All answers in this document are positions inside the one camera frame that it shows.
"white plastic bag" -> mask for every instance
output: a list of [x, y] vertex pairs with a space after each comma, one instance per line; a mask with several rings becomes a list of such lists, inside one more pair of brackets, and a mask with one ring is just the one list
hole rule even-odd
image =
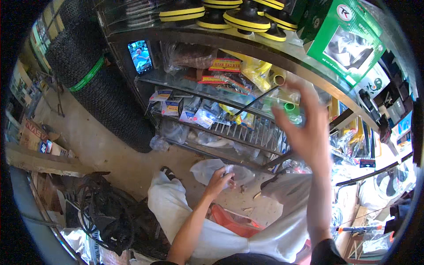
[[215, 170], [224, 166], [226, 167], [226, 173], [234, 173], [234, 182], [237, 186], [244, 185], [255, 178], [255, 174], [249, 169], [238, 165], [226, 165], [221, 161], [221, 159], [207, 159], [200, 161], [192, 166], [190, 171], [193, 173], [194, 178], [198, 182], [203, 185], [207, 185], [209, 184]]

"black shoe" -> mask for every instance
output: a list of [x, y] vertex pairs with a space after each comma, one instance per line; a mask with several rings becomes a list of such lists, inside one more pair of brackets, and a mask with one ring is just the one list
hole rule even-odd
[[174, 172], [172, 172], [172, 170], [169, 167], [162, 167], [160, 171], [165, 173], [165, 175], [168, 177], [169, 180], [175, 179], [175, 174]]

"green tape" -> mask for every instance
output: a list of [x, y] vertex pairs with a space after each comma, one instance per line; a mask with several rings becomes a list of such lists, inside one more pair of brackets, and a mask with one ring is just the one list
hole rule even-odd
[[79, 81], [76, 85], [73, 87], [68, 88], [70, 92], [77, 92], [81, 90], [85, 85], [87, 85], [88, 82], [96, 75], [97, 71], [102, 67], [103, 63], [105, 62], [105, 58], [102, 56], [97, 61], [97, 63], [94, 65], [94, 67], [84, 76], [81, 81]]

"person's right hand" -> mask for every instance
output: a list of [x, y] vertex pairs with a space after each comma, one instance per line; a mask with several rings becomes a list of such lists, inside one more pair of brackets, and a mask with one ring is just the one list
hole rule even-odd
[[233, 180], [231, 180], [231, 177], [234, 176], [234, 173], [228, 173], [225, 175], [224, 173], [225, 167], [221, 167], [220, 169], [215, 170], [212, 175], [212, 178], [209, 180], [209, 183], [206, 186], [203, 196], [209, 198], [210, 201], [216, 199], [218, 194], [220, 194], [225, 184], [227, 183], [229, 184], [230, 189], [235, 189], [236, 184]]
[[315, 90], [289, 80], [286, 84], [289, 89], [300, 92], [306, 124], [303, 128], [294, 126], [284, 110], [273, 106], [275, 122], [287, 134], [291, 148], [311, 167], [314, 174], [328, 175], [331, 172], [331, 157], [327, 109], [320, 105]]

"dirty floor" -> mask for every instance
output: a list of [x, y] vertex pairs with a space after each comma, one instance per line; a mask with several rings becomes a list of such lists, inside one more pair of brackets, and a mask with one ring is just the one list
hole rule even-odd
[[[71, 149], [83, 164], [98, 171], [110, 171], [107, 179], [112, 185], [127, 191], [137, 200], [142, 200], [147, 196], [154, 172], [166, 165], [186, 187], [189, 206], [193, 208], [196, 205], [204, 186], [195, 180], [189, 170], [198, 161], [209, 157], [178, 146], [171, 146], [166, 153], [138, 153], [103, 127], [69, 92], [61, 96], [64, 118], [51, 111], [46, 100], [50, 106], [57, 106], [56, 93], [48, 91], [45, 99], [42, 98], [37, 106], [34, 120], [48, 124], [61, 133], [58, 143]], [[263, 197], [257, 197], [253, 201], [253, 196], [260, 191], [261, 183], [271, 177], [256, 173], [255, 181], [245, 185], [243, 194], [240, 189], [224, 190], [216, 203], [268, 226], [281, 215], [282, 205]]]

